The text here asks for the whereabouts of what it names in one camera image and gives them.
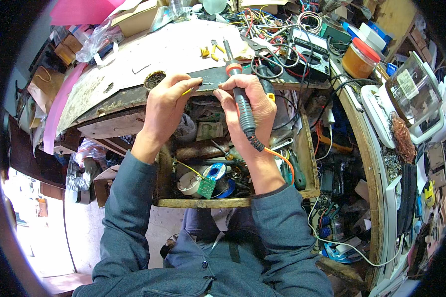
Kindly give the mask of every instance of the person's right hand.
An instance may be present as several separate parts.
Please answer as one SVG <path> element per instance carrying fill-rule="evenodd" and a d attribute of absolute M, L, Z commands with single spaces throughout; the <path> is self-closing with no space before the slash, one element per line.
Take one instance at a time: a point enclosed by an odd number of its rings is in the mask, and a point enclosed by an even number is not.
<path fill-rule="evenodd" d="M 213 92 L 220 100 L 225 112 L 231 140 L 244 160 L 251 161 L 252 159 L 267 157 L 268 153 L 257 151 L 241 130 L 238 107 L 232 96 L 232 90 L 237 86 L 245 89 L 256 122 L 256 137 L 266 147 L 269 147 L 269 138 L 273 128 L 274 117 L 276 116 L 276 104 L 266 96 L 261 83 L 255 75 L 233 75 L 226 82 L 219 85 L 219 90 L 214 90 Z"/>
<path fill-rule="evenodd" d="M 231 95 L 231 90 L 237 86 L 245 89 L 256 121 L 256 136 L 266 147 L 269 147 L 276 104 L 266 96 L 261 83 L 254 75 L 233 75 L 219 85 L 220 89 L 213 92 L 225 112 L 231 140 L 248 165 L 254 191 L 256 194 L 263 194 L 277 190 L 285 181 L 279 173 L 274 156 L 266 151 L 257 151 L 241 129 L 236 102 Z"/>

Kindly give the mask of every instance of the pliers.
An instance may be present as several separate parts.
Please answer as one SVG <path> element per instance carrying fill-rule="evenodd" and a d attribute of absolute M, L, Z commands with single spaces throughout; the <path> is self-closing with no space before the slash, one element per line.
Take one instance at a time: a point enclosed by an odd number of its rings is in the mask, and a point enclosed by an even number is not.
<path fill-rule="evenodd" d="M 226 55 L 226 51 L 224 50 L 224 48 L 220 47 L 217 43 L 215 39 L 212 39 L 212 59 L 218 62 L 218 57 L 215 56 L 215 50 L 216 48 L 218 48 L 220 51 L 222 51 L 225 55 Z"/>

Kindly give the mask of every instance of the paper label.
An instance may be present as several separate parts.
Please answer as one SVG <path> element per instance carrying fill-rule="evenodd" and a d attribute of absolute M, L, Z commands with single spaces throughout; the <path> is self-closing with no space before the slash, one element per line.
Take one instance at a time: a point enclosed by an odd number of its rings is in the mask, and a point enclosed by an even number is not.
<path fill-rule="evenodd" d="M 411 78 L 408 69 L 398 74 L 397 82 L 408 100 L 419 94 L 415 81 Z"/>

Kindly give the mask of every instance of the copper wire bundle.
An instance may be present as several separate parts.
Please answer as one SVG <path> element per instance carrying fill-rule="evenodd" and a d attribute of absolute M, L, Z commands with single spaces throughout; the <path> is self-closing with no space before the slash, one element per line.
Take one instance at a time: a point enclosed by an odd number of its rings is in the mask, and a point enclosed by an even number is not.
<path fill-rule="evenodd" d="M 410 131 L 396 112 L 392 112 L 391 116 L 391 131 L 397 141 L 397 151 L 402 161 L 408 164 L 413 163 L 416 156 L 415 146 L 411 141 Z"/>

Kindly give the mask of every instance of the wire cutters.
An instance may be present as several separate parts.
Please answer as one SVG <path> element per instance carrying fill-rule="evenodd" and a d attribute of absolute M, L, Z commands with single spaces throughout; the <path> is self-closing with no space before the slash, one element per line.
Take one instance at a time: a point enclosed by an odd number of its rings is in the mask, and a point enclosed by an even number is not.
<path fill-rule="evenodd" d="M 213 45 L 213 47 L 212 47 L 212 59 L 218 62 L 218 57 L 215 56 L 215 50 L 216 50 L 216 48 L 218 48 L 220 51 L 222 51 L 222 52 L 225 54 L 225 56 L 226 56 L 226 51 L 224 50 L 224 48 L 220 47 L 220 46 L 216 43 L 216 40 L 215 40 L 215 39 L 212 39 L 212 45 Z"/>
<path fill-rule="evenodd" d="M 291 65 L 286 65 L 284 63 L 281 62 L 281 60 L 279 60 L 279 57 L 267 46 L 265 45 L 261 45 L 258 42 L 251 40 L 249 38 L 247 38 L 244 35 L 240 35 L 241 39 L 243 41 L 246 41 L 248 43 L 248 45 L 250 46 L 250 48 L 252 48 L 254 50 L 254 56 L 251 58 L 251 71 L 254 72 L 257 76 L 259 76 L 260 78 L 263 79 L 275 79 L 280 77 L 283 73 L 284 73 L 284 69 L 285 68 L 291 68 L 296 66 L 299 63 L 299 55 L 296 54 L 296 62 L 294 64 Z M 272 44 L 275 47 L 281 47 L 281 48 L 286 48 L 288 50 L 294 51 L 293 48 L 291 48 L 289 45 L 284 44 L 284 43 L 276 43 L 276 44 Z M 260 55 L 260 52 L 262 51 L 266 51 L 270 54 L 269 57 L 271 57 L 271 59 L 269 59 L 268 57 L 264 56 L 264 55 Z M 280 72 L 276 75 L 273 76 L 268 76 L 268 75 L 264 75 L 261 73 L 258 73 L 258 71 L 256 70 L 255 66 L 254 66 L 254 60 L 258 58 L 259 63 L 261 64 L 261 59 L 266 60 L 268 63 L 273 64 L 276 67 L 280 68 Z"/>

